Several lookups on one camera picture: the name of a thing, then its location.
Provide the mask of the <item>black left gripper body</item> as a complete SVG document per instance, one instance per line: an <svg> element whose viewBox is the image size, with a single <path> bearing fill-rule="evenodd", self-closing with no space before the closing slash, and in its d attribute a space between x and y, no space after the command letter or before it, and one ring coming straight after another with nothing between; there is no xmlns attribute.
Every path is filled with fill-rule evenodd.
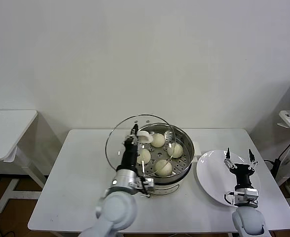
<svg viewBox="0 0 290 237"><path fill-rule="evenodd" d="M125 151L123 153L120 169L136 171L138 157L138 143L135 137L128 137L124 141Z"/></svg>

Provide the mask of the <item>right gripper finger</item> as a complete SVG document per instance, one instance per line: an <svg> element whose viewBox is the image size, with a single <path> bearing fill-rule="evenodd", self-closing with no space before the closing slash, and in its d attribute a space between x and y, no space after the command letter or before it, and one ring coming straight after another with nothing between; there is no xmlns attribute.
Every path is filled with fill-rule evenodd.
<svg viewBox="0 0 290 237"><path fill-rule="evenodd" d="M224 163L228 169L237 169L237 166L231 161L230 149L227 148Z"/></svg>
<svg viewBox="0 0 290 237"><path fill-rule="evenodd" d="M249 149L249 160L250 160L250 167L249 169L255 172L255 168L258 165L258 161L255 159L254 154L252 153L251 149Z"/></svg>

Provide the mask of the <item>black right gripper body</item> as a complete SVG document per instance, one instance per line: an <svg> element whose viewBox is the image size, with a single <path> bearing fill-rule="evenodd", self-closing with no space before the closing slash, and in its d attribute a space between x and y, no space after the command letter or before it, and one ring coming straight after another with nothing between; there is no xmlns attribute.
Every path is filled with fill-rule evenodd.
<svg viewBox="0 0 290 237"><path fill-rule="evenodd" d="M230 168L230 172L236 176L235 190L246 188L253 189L250 176L254 174L255 170L251 168L249 164L235 163L234 166Z"/></svg>

